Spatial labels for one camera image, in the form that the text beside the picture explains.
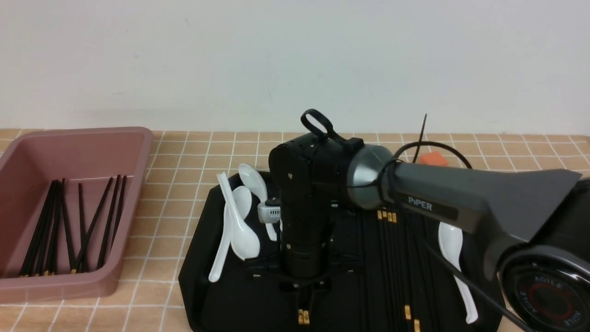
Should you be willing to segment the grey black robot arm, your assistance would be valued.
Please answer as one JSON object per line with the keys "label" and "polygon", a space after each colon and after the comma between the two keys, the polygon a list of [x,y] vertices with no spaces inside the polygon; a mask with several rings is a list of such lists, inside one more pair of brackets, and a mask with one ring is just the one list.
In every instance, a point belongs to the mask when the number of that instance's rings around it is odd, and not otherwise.
{"label": "grey black robot arm", "polygon": [[390,152],[360,138],[309,133],[268,156],[282,220],[280,264],[294,282],[320,281],[334,202],[408,212],[474,237],[487,278],[536,332],[589,330],[589,179],[567,169],[475,170],[456,149],[412,142]]}

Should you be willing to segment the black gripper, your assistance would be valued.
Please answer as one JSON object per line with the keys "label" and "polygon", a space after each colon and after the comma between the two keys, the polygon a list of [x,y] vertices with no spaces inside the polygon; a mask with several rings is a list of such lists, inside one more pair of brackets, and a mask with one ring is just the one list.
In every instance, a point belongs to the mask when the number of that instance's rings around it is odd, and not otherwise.
{"label": "black gripper", "polygon": [[334,204],[284,222],[278,249],[244,263],[247,299],[263,305],[358,305],[365,300],[362,213]]}

